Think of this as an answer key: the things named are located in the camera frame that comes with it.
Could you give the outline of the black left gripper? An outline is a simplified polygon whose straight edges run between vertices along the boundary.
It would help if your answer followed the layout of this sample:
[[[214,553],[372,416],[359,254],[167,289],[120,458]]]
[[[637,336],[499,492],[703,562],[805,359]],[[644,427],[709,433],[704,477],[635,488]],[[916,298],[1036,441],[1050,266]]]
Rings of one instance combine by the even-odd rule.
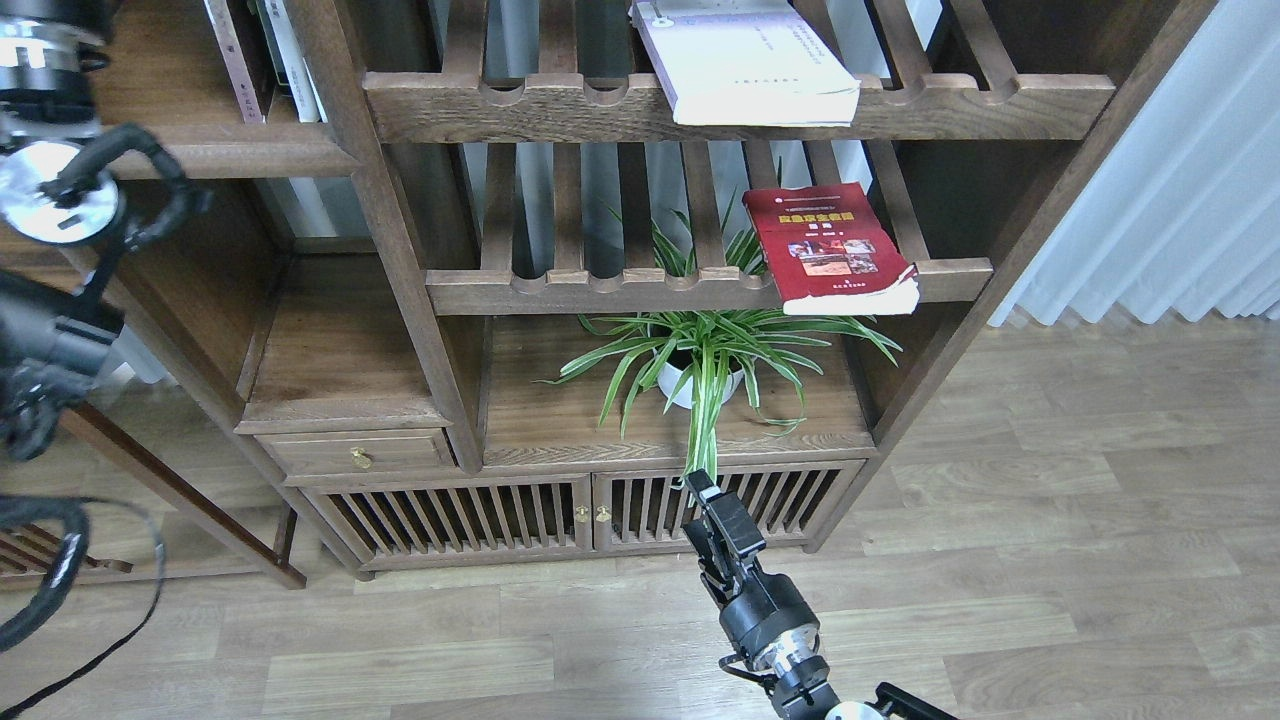
[[[99,126],[87,79],[110,63],[114,1],[3,1],[4,126]]]

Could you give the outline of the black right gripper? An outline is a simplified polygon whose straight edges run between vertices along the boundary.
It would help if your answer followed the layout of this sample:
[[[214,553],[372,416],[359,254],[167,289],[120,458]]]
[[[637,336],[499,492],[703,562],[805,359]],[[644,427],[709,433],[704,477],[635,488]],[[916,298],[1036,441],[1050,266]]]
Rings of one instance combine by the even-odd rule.
[[[765,538],[741,498],[703,470],[684,478],[701,516],[685,524],[701,579],[714,601],[728,601],[719,624],[753,671],[787,671],[818,651],[819,621],[785,574],[753,570]]]

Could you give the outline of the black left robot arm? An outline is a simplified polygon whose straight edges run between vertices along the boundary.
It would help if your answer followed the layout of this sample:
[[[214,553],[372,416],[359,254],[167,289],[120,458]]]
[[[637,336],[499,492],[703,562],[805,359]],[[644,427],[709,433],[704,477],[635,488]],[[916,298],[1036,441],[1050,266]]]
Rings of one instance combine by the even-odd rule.
[[[3,443],[17,461],[51,445],[61,413],[93,388],[124,316],[102,299],[119,261],[209,209],[211,195],[146,128],[104,129],[88,74],[108,65],[116,1],[1,5],[3,219],[18,234],[104,252],[76,292],[13,272],[1,278]],[[150,160],[169,201],[143,223],[110,165]]]

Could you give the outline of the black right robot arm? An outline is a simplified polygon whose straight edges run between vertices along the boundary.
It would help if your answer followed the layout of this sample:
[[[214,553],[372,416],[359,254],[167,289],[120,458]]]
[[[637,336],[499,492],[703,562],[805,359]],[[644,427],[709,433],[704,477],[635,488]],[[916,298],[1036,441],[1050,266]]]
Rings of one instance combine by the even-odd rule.
[[[686,475],[684,484],[701,510],[684,529],[733,648],[719,661],[721,670],[760,685],[782,719],[950,716],[887,682],[869,703],[842,701],[819,653],[817,615],[788,577],[762,569],[756,555],[765,539],[740,497],[722,491],[703,470]]]

